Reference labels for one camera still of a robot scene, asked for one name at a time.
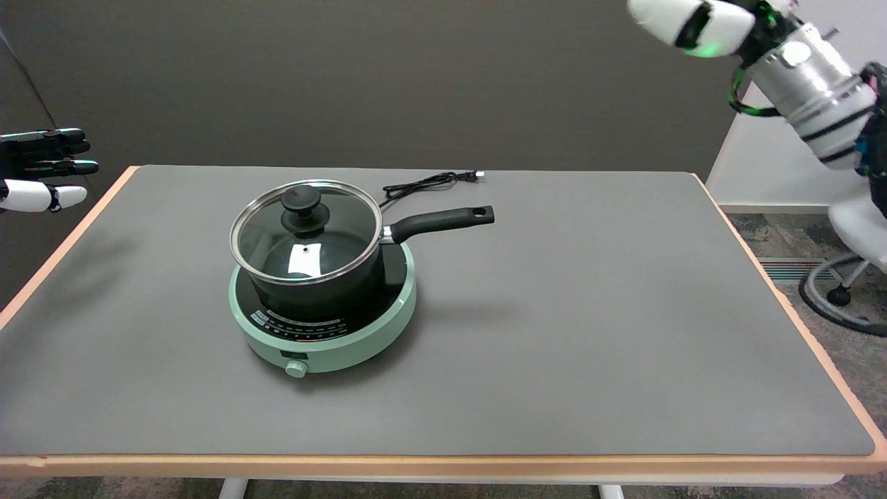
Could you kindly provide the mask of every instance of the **white robot finger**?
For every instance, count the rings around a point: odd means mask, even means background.
[[[80,186],[47,186],[29,180],[0,180],[0,209],[11,211],[58,211],[86,199]]]

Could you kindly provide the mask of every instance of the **lid rim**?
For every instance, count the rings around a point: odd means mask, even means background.
[[[373,231],[376,234],[376,237],[367,244],[364,251],[355,257],[353,260],[348,262],[346,265],[339,267],[338,269],[326,273],[324,275],[320,275],[318,277],[310,277],[303,279],[294,279],[294,278],[286,278],[286,277],[277,277],[274,275],[270,275],[268,273],[261,272],[247,263],[246,259],[243,258],[243,255],[240,254],[239,251],[239,236],[240,232],[243,229],[243,226],[247,223],[254,214],[256,214],[259,210],[271,206],[274,202],[278,202],[280,196],[283,195],[287,190],[297,187],[297,186],[314,186],[314,187],[331,187],[332,189],[339,190],[344,192],[345,194],[352,195],[357,197],[361,201],[366,204],[373,212],[373,217],[375,218],[375,230]],[[232,224],[231,231],[229,232],[229,240],[228,244],[231,249],[231,254],[234,256],[234,260],[237,262],[237,265],[242,267],[244,270],[249,273],[249,276],[254,279],[258,279],[260,281],[265,281],[271,284],[281,284],[284,286],[309,286],[311,284],[318,284],[324,281],[331,281],[337,277],[348,273],[361,264],[363,264],[379,247],[380,238],[382,231],[382,213],[379,209],[379,205],[373,199],[371,195],[369,195],[365,190],[360,187],[351,185],[347,182],[341,182],[340,180],[330,180],[325,178],[314,178],[310,180],[297,180],[295,182],[290,182],[289,184],[284,184],[283,186],[277,186],[270,191],[267,191],[258,197],[256,197],[253,201],[247,204],[247,206],[240,211],[240,214],[234,219],[234,223]]]

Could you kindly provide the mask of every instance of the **black cable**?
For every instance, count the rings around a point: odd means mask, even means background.
[[[730,94],[727,96],[727,102],[737,113],[749,116],[759,116],[762,118],[773,118],[779,116],[780,112],[775,107],[752,107],[742,103],[739,99],[739,87],[742,85],[742,77],[745,76],[745,68],[737,67],[733,72],[733,83],[730,85]]]
[[[40,102],[40,107],[43,108],[43,113],[46,114],[46,117],[49,119],[52,128],[54,130],[57,130],[59,128],[59,125],[55,121],[55,116],[52,115],[50,109],[46,106],[46,101],[43,100],[43,95],[41,95],[40,91],[37,90],[37,85],[34,84],[34,79],[31,78],[31,73],[27,70],[25,64],[21,62],[21,60],[19,60],[19,56],[15,55],[15,51],[9,45],[6,37],[0,35],[0,40],[3,40],[3,43],[6,46],[6,50],[9,52],[9,55],[12,56],[12,60],[15,62],[15,65],[19,67],[19,70],[25,76],[27,86],[30,87],[31,91],[34,93],[34,96],[37,97],[37,101]],[[91,182],[86,178],[85,175],[81,175],[80,178],[82,178],[83,183],[86,184],[87,195],[92,198],[92,201],[97,202],[98,196],[96,195],[95,189],[92,187]]]
[[[382,190],[385,191],[385,201],[379,203],[379,208],[382,208],[390,202],[405,198],[410,194],[418,193],[419,191],[424,191],[432,187],[447,186],[449,184],[455,184],[459,181],[476,182],[479,178],[483,178],[483,172],[478,170],[463,171],[461,173],[456,173],[455,171],[445,171],[444,173],[432,175],[431,177],[424,178],[422,180],[419,180],[418,182],[384,186]]]

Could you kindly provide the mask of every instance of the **green led light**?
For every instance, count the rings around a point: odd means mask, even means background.
[[[699,50],[699,57],[715,57],[720,53],[720,47],[717,45],[709,45]]]
[[[692,49],[684,49],[684,52],[696,57],[711,58],[720,54],[720,47],[717,45],[708,45],[705,47],[694,47]]]

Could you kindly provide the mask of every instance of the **robotic arm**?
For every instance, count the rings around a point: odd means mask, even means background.
[[[635,21],[662,42],[696,57],[741,60],[729,98],[738,113],[782,116],[827,167],[882,176],[887,71],[878,63],[854,71],[829,35],[792,14],[796,6],[797,0],[628,0]],[[745,73],[773,107],[739,101]]]
[[[56,212],[86,199],[83,187],[40,180],[95,173],[96,162],[73,159],[88,150],[86,134],[76,128],[0,135],[0,212]]]

